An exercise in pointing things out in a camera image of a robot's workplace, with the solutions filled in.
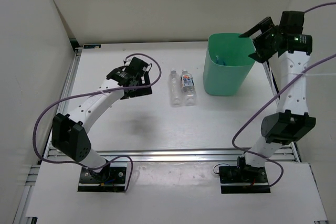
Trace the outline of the clear unlabelled plastic bottle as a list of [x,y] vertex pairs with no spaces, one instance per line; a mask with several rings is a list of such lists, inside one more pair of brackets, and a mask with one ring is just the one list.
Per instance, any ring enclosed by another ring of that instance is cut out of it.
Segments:
[[172,106],[177,107],[182,104],[181,98],[181,80],[180,75],[175,69],[170,71],[169,75],[169,90],[170,90],[170,103]]

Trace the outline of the blue labelled plastic bottle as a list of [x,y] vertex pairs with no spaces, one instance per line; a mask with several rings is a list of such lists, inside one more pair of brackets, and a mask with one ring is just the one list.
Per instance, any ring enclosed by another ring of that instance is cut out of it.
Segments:
[[219,56],[219,55],[216,55],[216,57],[215,57],[215,63],[217,65],[221,65],[221,66],[228,66],[227,61],[225,60],[225,58],[222,57],[222,56]]

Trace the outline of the clear bottle with orange label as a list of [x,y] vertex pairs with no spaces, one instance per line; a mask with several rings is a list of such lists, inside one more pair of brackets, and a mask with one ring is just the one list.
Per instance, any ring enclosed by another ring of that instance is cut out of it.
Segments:
[[181,91],[186,106],[196,104],[196,91],[193,76],[185,69],[181,73]]

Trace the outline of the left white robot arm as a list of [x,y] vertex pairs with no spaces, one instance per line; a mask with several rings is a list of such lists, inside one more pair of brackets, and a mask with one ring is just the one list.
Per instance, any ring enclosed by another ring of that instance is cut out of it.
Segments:
[[136,87],[150,84],[147,67],[135,70],[131,67],[113,69],[98,89],[98,93],[89,96],[81,105],[63,115],[58,113],[53,118],[53,147],[63,152],[76,163],[93,168],[90,174],[98,182],[105,182],[110,176],[107,160],[92,147],[88,133],[104,112],[118,100],[151,94],[151,88],[116,90],[106,89]]

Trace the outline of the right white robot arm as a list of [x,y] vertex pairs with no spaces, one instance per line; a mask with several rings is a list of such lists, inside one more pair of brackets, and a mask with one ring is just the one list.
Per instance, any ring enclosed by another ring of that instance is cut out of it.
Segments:
[[277,55],[281,70],[277,110],[263,119],[261,137],[236,168],[236,177],[242,182],[257,175],[275,151],[299,141],[316,125],[307,107],[306,79],[299,76],[307,68],[312,53],[312,36],[302,33],[303,23],[302,12],[284,12],[279,25],[266,17],[240,35],[251,37],[260,31],[253,39],[255,52],[249,57],[263,63]]

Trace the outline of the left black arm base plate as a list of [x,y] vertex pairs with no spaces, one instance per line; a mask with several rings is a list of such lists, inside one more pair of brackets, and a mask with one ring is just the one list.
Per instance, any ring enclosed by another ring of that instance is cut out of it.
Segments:
[[99,182],[82,168],[79,176],[78,192],[123,193],[126,186],[126,171],[123,166],[110,167],[110,176],[106,182]]

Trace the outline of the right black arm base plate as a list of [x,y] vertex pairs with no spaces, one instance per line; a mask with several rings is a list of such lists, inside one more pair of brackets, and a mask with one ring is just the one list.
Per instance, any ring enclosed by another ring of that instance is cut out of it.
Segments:
[[213,173],[219,176],[221,194],[271,193],[264,168],[254,174],[243,171],[238,166],[220,163],[213,167]]

